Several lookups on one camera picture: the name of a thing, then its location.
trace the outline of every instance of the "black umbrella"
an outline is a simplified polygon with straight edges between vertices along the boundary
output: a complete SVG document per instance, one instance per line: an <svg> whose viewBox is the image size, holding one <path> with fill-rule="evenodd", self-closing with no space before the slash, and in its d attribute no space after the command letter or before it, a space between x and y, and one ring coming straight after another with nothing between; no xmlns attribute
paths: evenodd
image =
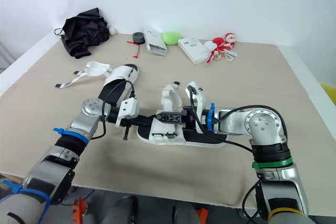
<svg viewBox="0 0 336 224"><path fill-rule="evenodd" d="M58 33L57 35L61 36L68 53L76 59L91 55L88 47L98 46L110 37L107 22L99 15L98 8L68 18L62 30L64 34Z"/></svg>

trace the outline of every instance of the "white backdrop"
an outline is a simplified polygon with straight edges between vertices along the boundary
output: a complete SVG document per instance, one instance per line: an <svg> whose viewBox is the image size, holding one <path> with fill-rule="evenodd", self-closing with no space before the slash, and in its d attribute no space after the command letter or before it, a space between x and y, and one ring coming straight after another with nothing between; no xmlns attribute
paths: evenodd
<svg viewBox="0 0 336 224"><path fill-rule="evenodd" d="M0 42L19 57L66 18L99 7L119 32L145 25L211 39L294 46L319 81L336 86L335 0L1 0Z"/></svg>

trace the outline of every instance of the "black wire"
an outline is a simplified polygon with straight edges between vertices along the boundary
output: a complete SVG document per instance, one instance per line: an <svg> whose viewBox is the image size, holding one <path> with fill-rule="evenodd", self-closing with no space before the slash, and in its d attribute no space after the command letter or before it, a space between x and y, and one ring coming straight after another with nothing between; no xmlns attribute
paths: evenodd
<svg viewBox="0 0 336 224"><path fill-rule="evenodd" d="M256 186L260 183L260 179L250 188L250 190L246 193L244 199L243 199L243 203L242 203L242 210L243 210L243 213L246 215L246 217L248 218L248 222L251 221L253 224L258 224L256 223L253 218L257 216L258 214L258 210L255 212L255 214L253 216L250 216L246 210L245 210L245 203L246 203L246 200L248 198L248 196L250 195L250 193L252 193L252 191L256 188Z"/></svg>
<svg viewBox="0 0 336 224"><path fill-rule="evenodd" d="M60 35L62 32L63 32L63 28L56 28L56 29L54 30L54 34L55 34L55 35Z"/></svg>
<svg viewBox="0 0 336 224"><path fill-rule="evenodd" d="M265 106L265 105L248 105L248 106L234 108L233 110L230 110L226 114L222 115L218 119L218 122L220 122L221 120L227 118L229 115L231 115L234 112L237 112L239 110L252 109L252 108L262 108L262 109L267 109L267 110L274 111L279 116L279 119L280 119L281 124L282 124L283 134L285 135L286 139L288 140L287 127L286 127L284 119L282 118L282 116L280 115L280 113L278 111L276 111L275 109L273 109L272 107L269 107L269 106Z"/></svg>
<svg viewBox="0 0 336 224"><path fill-rule="evenodd" d="M255 218L257 215L258 215L258 213L259 213L259 210L257 210L252 216L251 216L251 218L253 219L253 218Z"/></svg>
<svg viewBox="0 0 336 224"><path fill-rule="evenodd" d="M246 146L244 146L244 145L242 145L242 144L238 144L238 143L231 142L231 141L228 141L228 140L221 140L221 139L217 139L217 138L214 138L214 137L210 136L210 135L205 131L205 129L203 128L203 126L202 126L202 124L201 124L201 122L199 121L199 118L198 118L198 116L197 116L196 108L195 108L195 104L194 104L194 100L193 100L193 91L192 91L191 88L189 89L189 94L190 94L190 105L191 105L191 108L192 108L193 115L194 115L194 117L195 117L195 120L196 120L196 122L197 122L199 128L201 129L201 131L203 132L203 134L204 134L205 136L207 136L207 137L210 138L211 140L215 140L215 141L218 141L218 142L221 142L221 143L226 143L226 144L233 144L233 145L236 145L236 146L238 146L238 147L241 147L241 148L243 148L243 149L245 149L245 150L247 150L247 151L249 151L249 152L252 152L252 150L251 150L250 148L248 148L248 147L246 147Z"/></svg>
<svg viewBox="0 0 336 224"><path fill-rule="evenodd" d="M93 192L95 191L95 189L92 189L92 191L82 200L86 200L87 198L89 198L91 196L91 194L93 194ZM63 203L60 203L60 205L62 206L72 206L73 204L63 204Z"/></svg>
<svg viewBox="0 0 336 224"><path fill-rule="evenodd" d="M121 85L121 84L123 84L123 83L125 83L125 82L128 82L130 85L131 85L131 87L132 87L132 91L134 92L134 85L133 85L133 83L132 82L130 82L129 80L123 80L123 81L121 81L121 82L119 82L117 85L115 85L115 87L110 91L110 93L106 96L106 98L104 99L104 101L103 101L103 105L102 105L102 107L101 107L101 120L102 120L102 122L103 122L103 134L101 134L100 136L95 136L95 137L93 137L93 138L91 138L91 139L98 139L98 138L101 138L101 137L103 137L103 136L105 136L105 134L106 134L106 123L105 123L105 115L104 115L104 111L105 111L105 104L106 104L106 101L107 101L107 99L110 97L110 95L114 92L114 90L116 90L116 88L119 86L119 85Z"/></svg>

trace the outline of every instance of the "green toy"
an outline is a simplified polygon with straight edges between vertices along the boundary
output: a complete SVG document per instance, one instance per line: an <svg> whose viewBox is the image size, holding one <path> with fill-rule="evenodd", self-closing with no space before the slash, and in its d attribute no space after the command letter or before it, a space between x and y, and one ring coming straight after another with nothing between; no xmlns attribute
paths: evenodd
<svg viewBox="0 0 336 224"><path fill-rule="evenodd" d="M166 45L172 46L177 45L179 39L182 39L181 34L176 31L170 31L168 33L163 33L162 39Z"/></svg>

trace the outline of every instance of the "tape roll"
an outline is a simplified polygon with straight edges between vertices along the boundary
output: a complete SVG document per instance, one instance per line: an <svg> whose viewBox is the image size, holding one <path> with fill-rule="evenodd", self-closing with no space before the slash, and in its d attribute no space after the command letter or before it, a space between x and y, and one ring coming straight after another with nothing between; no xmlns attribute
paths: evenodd
<svg viewBox="0 0 336 224"><path fill-rule="evenodd" d="M143 35L142 32L137 31L136 33L132 34L133 37L133 42L137 43L139 45L144 44L145 43L145 37Z"/></svg>

